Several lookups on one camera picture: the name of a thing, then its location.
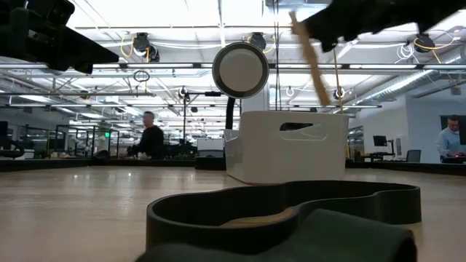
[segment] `wooden brush handle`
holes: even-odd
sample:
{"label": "wooden brush handle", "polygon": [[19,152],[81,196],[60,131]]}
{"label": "wooden brush handle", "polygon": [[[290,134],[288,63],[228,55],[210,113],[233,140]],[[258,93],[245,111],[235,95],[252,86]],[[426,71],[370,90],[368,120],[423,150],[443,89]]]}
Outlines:
{"label": "wooden brush handle", "polygon": [[328,98],[325,87],[323,86],[322,79],[320,78],[320,71],[317,65],[317,55],[314,49],[309,44],[309,35],[307,34],[306,28],[298,23],[295,12],[290,12],[291,22],[293,23],[293,32],[298,35],[299,42],[301,43],[301,51],[303,56],[306,58],[309,67],[311,68],[311,76],[314,82],[315,92],[319,97],[320,105],[330,105],[330,98]]}

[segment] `man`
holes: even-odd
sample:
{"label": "man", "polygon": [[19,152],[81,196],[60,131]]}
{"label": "man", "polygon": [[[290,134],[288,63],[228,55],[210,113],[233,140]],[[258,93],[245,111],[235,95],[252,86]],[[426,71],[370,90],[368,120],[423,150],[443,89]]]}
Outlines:
{"label": "man", "polygon": [[144,153],[143,158],[163,158],[163,131],[154,125],[154,114],[150,111],[144,112],[143,123],[146,129],[138,146],[138,151]]}
{"label": "man", "polygon": [[466,154],[466,146],[459,143],[458,116],[449,116],[448,127],[438,134],[437,150],[441,159]]}

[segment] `table surface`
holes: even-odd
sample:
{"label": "table surface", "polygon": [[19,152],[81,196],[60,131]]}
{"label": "table surface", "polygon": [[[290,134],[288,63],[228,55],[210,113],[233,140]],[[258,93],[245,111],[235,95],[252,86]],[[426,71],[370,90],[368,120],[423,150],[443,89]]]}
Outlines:
{"label": "table surface", "polygon": [[[423,221],[407,226],[419,261],[465,261],[466,177],[365,169],[344,179],[420,186]],[[189,167],[3,172],[0,261],[134,261],[144,251],[148,203],[234,186],[243,185],[225,172]]]}

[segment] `round mirror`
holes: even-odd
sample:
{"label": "round mirror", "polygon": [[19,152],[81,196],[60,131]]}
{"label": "round mirror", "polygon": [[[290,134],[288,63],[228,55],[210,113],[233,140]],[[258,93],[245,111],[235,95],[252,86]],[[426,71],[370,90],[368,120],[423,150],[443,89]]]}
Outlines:
{"label": "round mirror", "polygon": [[269,80],[264,53],[252,44],[239,42],[224,47],[213,61],[213,81],[231,98],[250,98]]}

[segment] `man in blue shirt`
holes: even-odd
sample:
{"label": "man in blue shirt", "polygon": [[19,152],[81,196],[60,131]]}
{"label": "man in blue shirt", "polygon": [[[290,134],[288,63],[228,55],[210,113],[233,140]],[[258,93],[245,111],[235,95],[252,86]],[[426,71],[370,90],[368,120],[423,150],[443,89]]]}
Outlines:
{"label": "man in blue shirt", "polygon": [[458,116],[449,116],[448,127],[438,134],[437,150],[441,159],[466,154],[466,146],[459,143]]}

